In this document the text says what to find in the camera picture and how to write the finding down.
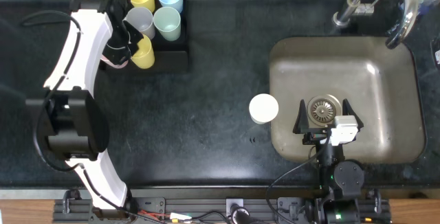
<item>chrome faucet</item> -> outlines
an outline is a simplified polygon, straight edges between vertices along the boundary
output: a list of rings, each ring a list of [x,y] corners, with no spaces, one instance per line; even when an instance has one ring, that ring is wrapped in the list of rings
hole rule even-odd
[[[367,10],[363,14],[372,14],[374,12],[374,4],[377,3],[376,0],[373,4],[367,4]],[[409,34],[411,28],[413,28],[415,19],[417,17],[417,11],[419,9],[419,0],[405,0],[405,9],[402,20],[400,21],[399,27],[390,35],[386,40],[385,44],[387,48],[396,48]],[[350,23],[350,17],[359,13],[359,9],[365,10],[365,6],[362,6],[360,0],[346,0],[346,3],[342,7],[340,12],[336,12],[333,15],[333,22],[339,27],[346,27]]]

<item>countertop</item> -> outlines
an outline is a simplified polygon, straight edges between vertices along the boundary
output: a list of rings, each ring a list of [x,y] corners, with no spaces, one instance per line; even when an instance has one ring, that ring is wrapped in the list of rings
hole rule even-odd
[[[400,17],[401,0],[381,0],[373,16],[335,29],[331,17],[344,1],[186,0],[187,73],[98,72],[95,99],[110,124],[108,150],[120,178],[132,188],[262,187],[297,166],[275,151],[270,124],[253,123],[248,104],[269,93],[269,52],[279,40],[387,36]],[[68,26],[18,26],[27,14],[68,6],[69,0],[0,0],[1,188],[83,186],[75,173],[54,172],[38,158],[25,107],[53,70]],[[426,149],[410,164],[364,164],[366,187],[440,185],[440,73],[430,52],[439,18],[440,10],[431,10],[405,41],[415,59]],[[318,173],[307,165],[280,184],[316,188]]]

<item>drain strainer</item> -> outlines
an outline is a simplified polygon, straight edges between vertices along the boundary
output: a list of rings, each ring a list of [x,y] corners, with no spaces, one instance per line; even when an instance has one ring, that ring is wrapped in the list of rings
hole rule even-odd
[[[314,97],[308,106],[310,120],[319,126],[330,123],[335,116],[341,115],[341,112],[338,99],[329,94]]]

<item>sink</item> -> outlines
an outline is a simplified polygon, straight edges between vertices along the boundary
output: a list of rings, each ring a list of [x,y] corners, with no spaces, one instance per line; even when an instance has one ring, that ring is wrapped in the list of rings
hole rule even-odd
[[[356,141],[344,145],[347,159],[396,164],[420,156],[426,140],[413,56],[405,45],[387,49],[385,40],[286,38],[275,44],[269,81],[280,111],[271,133],[281,156],[304,161],[311,148],[292,133],[301,100],[320,111],[309,115],[310,126],[323,126],[340,115],[343,99],[364,123]]]

